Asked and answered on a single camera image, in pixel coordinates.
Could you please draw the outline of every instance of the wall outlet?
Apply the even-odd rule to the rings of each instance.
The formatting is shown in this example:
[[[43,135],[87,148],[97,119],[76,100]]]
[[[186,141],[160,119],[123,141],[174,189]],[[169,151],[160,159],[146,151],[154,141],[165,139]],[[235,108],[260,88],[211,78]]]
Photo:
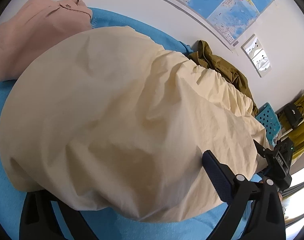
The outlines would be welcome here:
[[[266,52],[255,34],[250,37],[247,42],[244,43],[242,50],[251,60],[251,63],[253,64],[260,77],[265,76],[268,72],[271,71],[272,67],[266,55]]]

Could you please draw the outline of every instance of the perforated basket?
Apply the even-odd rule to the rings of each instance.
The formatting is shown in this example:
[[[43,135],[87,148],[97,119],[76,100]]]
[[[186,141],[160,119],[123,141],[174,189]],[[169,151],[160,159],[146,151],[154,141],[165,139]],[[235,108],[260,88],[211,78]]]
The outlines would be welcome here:
[[[271,105],[266,103],[259,109],[259,114],[255,117],[266,129],[266,137],[270,145],[276,145],[277,134],[281,130],[281,124]]]

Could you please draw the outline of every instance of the blue blanket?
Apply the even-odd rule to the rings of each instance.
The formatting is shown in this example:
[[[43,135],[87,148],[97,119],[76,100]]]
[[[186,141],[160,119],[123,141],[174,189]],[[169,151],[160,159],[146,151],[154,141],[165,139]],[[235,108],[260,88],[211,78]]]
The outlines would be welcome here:
[[[163,45],[165,49],[179,51],[185,55],[192,52],[190,46],[184,45],[171,36],[142,22],[113,12],[96,8],[91,9],[93,10],[93,28],[128,25],[136,31],[150,36],[152,40]],[[0,114],[13,85],[14,81],[0,83]],[[255,175],[253,179],[258,181],[260,177]],[[0,161],[0,223],[12,240],[19,239],[20,216],[25,195],[26,193],[19,192],[13,188]],[[73,240],[57,203],[52,205],[64,236],[69,240]],[[192,219],[179,223],[162,224],[132,221],[117,214],[111,208],[96,212],[85,211],[82,212],[82,215],[100,240],[204,240],[218,223],[226,207],[227,205],[224,203]],[[239,227],[234,234],[234,239],[240,237],[249,214],[250,205],[248,204]]]

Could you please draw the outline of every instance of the blue gripper pad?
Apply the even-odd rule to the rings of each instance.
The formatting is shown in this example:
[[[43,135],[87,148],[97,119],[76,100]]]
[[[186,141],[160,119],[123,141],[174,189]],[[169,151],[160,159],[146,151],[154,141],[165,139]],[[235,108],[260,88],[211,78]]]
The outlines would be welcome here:
[[[220,199],[230,205],[234,173],[227,165],[219,163],[210,150],[203,153],[202,164]]]

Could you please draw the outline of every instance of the barcode label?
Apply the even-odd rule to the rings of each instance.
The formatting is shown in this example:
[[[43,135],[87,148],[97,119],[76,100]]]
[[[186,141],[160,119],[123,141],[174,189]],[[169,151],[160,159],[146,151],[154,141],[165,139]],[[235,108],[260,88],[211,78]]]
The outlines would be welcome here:
[[[234,42],[233,47],[235,47],[238,43],[239,41]]]

